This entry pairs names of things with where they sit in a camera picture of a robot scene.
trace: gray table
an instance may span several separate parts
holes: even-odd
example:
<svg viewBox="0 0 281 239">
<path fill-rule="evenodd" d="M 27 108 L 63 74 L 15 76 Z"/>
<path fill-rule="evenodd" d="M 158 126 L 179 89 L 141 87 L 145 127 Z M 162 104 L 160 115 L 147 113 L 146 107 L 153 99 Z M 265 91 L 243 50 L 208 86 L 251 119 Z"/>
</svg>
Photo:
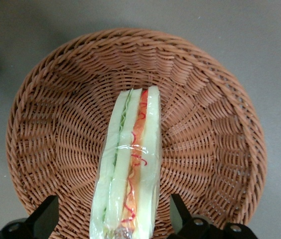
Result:
<svg viewBox="0 0 281 239">
<path fill-rule="evenodd" d="M 281 0 L 0 1 L 0 228 L 27 216 L 10 181 L 4 139 L 25 75 L 60 44 L 114 27 L 181 36 L 237 76 L 268 147 L 267 184 L 249 226 L 260 239 L 281 239 Z"/>
</svg>

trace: woven basket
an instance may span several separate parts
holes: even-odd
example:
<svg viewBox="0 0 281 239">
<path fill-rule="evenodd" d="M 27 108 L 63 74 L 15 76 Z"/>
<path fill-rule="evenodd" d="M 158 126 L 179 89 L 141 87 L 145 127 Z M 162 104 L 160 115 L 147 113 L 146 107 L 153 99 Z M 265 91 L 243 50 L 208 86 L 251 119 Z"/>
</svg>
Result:
<svg viewBox="0 0 281 239">
<path fill-rule="evenodd" d="M 25 78 L 9 116 L 6 150 L 17 195 L 31 213 L 59 196 L 51 238 L 88 238 L 95 176 L 121 90 L 157 85 L 163 159 L 154 238 L 172 232 L 169 196 L 223 227 L 246 224 L 267 169 L 263 132 L 237 79 L 182 38 L 142 29 L 78 37 Z"/>
</svg>

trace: plastic wrap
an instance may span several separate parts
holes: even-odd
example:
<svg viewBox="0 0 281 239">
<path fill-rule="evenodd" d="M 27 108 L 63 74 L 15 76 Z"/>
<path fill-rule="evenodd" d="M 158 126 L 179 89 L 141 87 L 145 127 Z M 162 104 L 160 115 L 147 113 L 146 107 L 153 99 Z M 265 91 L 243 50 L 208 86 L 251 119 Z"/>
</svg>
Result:
<svg viewBox="0 0 281 239">
<path fill-rule="evenodd" d="M 157 86 L 122 91 L 98 168 L 91 239 L 148 239 L 159 198 L 160 99 Z"/>
</svg>

